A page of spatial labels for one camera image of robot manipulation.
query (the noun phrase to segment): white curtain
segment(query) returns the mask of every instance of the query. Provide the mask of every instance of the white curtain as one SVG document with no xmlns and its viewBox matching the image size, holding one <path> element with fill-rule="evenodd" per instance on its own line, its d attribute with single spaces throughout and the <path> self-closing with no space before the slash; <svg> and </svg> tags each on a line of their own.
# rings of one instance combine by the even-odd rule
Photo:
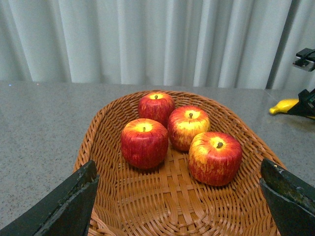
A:
<svg viewBox="0 0 315 236">
<path fill-rule="evenodd" d="M 0 80 L 314 89 L 314 0 L 0 0 Z"/>
</svg>

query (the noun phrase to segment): yellow banana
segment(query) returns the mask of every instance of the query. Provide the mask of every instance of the yellow banana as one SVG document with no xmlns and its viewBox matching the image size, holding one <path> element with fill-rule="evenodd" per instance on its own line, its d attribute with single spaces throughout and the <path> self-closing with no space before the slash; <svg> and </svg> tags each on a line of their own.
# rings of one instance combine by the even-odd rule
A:
<svg viewBox="0 0 315 236">
<path fill-rule="evenodd" d="M 299 99 L 292 98 L 292 99 L 284 99 L 277 103 L 276 106 L 269 109 L 271 114 L 276 113 L 287 113 L 295 104 L 299 102 Z"/>
</svg>

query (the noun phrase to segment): apple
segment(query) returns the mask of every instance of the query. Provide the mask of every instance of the apple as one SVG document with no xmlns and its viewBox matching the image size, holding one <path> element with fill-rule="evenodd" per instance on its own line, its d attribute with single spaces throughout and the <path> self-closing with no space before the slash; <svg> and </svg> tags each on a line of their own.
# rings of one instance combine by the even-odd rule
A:
<svg viewBox="0 0 315 236">
<path fill-rule="evenodd" d="M 223 186 L 235 177 L 242 154 L 240 143 L 232 136 L 221 132 L 200 133 L 190 145 L 188 168 L 196 180 Z"/>
<path fill-rule="evenodd" d="M 153 119 L 167 128 L 168 117 L 175 109 L 175 101 L 167 93 L 153 92 L 139 100 L 138 113 L 140 118 Z"/>
<path fill-rule="evenodd" d="M 130 165 L 147 170 L 159 165 L 168 149 L 167 129 L 152 119 L 129 122 L 121 133 L 121 151 Z"/>
<path fill-rule="evenodd" d="M 174 148 L 188 151 L 195 135 L 209 131 L 210 119 L 201 108 L 186 105 L 176 108 L 171 113 L 167 129 Z"/>
</svg>

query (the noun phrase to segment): speckled gray table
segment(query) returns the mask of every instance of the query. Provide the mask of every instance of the speckled gray table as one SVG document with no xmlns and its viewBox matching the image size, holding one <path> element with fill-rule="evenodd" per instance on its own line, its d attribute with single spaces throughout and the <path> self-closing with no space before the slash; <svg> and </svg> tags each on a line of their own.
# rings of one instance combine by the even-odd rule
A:
<svg viewBox="0 0 315 236">
<path fill-rule="evenodd" d="M 227 106 L 292 173 L 315 186 L 315 121 L 268 113 L 300 91 L 0 82 L 0 229 L 71 175 L 98 110 L 147 89 L 189 91 Z"/>
</svg>

